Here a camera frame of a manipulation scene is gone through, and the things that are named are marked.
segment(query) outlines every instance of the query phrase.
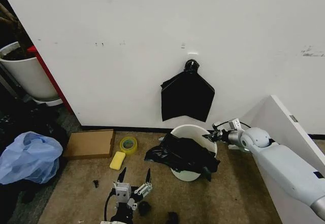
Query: white panel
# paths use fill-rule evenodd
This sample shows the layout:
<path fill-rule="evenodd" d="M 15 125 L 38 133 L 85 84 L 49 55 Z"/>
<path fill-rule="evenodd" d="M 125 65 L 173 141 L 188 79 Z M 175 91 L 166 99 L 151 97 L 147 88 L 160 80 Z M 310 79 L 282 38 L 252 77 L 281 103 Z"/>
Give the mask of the white panel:
<path fill-rule="evenodd" d="M 266 130 L 277 143 L 286 145 L 322 174 L 325 174 L 324 154 L 300 124 L 289 117 L 290 115 L 292 114 L 280 102 L 279 98 L 271 95 L 265 100 L 251 125 Z M 257 162 L 256 164 L 284 224 L 324 223 L 307 205 L 284 192 Z"/>
<path fill-rule="evenodd" d="M 211 124 L 268 94 L 325 133 L 325 0 L 9 0 L 83 125 Z M 206 123 L 161 121 L 160 85 L 198 52 Z"/>

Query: blue plastic bag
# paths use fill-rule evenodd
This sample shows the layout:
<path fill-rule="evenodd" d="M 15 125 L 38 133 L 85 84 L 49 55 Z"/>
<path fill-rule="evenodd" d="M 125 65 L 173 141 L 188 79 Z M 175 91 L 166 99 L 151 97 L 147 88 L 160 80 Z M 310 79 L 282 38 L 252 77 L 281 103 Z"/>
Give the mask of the blue plastic bag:
<path fill-rule="evenodd" d="M 55 139 L 27 132 L 15 138 L 0 156 L 0 183 L 27 179 L 46 183 L 59 168 L 62 146 Z"/>

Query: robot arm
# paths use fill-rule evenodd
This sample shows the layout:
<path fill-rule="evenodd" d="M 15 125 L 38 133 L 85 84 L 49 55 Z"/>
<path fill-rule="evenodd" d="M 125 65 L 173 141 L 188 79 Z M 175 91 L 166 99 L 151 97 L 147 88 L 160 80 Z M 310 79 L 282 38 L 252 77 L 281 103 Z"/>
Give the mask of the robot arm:
<path fill-rule="evenodd" d="M 104 221 L 101 224 L 133 224 L 133 211 L 138 207 L 138 202 L 142 201 L 152 190 L 150 168 L 147 172 L 146 181 L 140 187 L 131 186 L 129 183 L 124 183 L 126 167 L 119 174 L 117 181 L 114 182 L 104 207 Z M 107 206 L 109 199 L 116 195 L 116 214 L 107 221 Z"/>
<path fill-rule="evenodd" d="M 315 168 L 284 145 L 274 142 L 269 134 L 257 127 L 242 130 L 238 119 L 229 121 L 230 131 L 219 130 L 204 135 L 251 151 L 258 163 L 291 197 L 299 200 L 325 220 L 325 179 Z"/>

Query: yellow sponge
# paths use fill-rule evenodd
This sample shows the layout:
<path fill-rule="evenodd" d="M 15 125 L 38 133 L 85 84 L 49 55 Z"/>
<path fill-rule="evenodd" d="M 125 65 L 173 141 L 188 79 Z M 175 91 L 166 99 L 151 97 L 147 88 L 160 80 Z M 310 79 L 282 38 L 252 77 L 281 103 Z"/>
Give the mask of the yellow sponge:
<path fill-rule="evenodd" d="M 114 170 L 120 170 L 122 163 L 124 161 L 125 158 L 125 153 L 124 152 L 120 152 L 117 151 L 112 159 L 112 162 L 110 164 L 110 168 L 114 169 Z"/>

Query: white trash can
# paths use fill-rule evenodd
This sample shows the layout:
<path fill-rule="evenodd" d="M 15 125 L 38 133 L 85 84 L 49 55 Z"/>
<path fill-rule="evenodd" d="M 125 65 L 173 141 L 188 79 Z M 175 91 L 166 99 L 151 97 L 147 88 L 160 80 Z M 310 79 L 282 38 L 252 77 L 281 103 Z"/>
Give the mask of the white trash can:
<path fill-rule="evenodd" d="M 55 101 L 56 104 L 62 103 L 36 57 L 24 60 L 2 59 L 3 56 L 19 47 L 19 43 L 15 42 L 0 49 L 1 64 L 37 103 L 52 101 Z"/>
<path fill-rule="evenodd" d="M 172 135 L 178 137 L 178 138 L 190 138 L 194 139 L 198 144 L 200 144 L 202 147 L 207 148 L 211 152 L 215 152 L 215 156 L 217 156 L 217 144 L 212 143 L 206 138 L 203 138 L 202 135 L 204 134 L 210 134 L 207 130 L 200 126 L 186 124 L 181 125 L 176 128 L 174 128 L 171 132 Z M 200 174 L 196 172 L 189 172 L 189 171 L 181 171 L 176 172 L 173 169 L 172 173 L 180 180 L 191 182 L 197 179 Z"/>

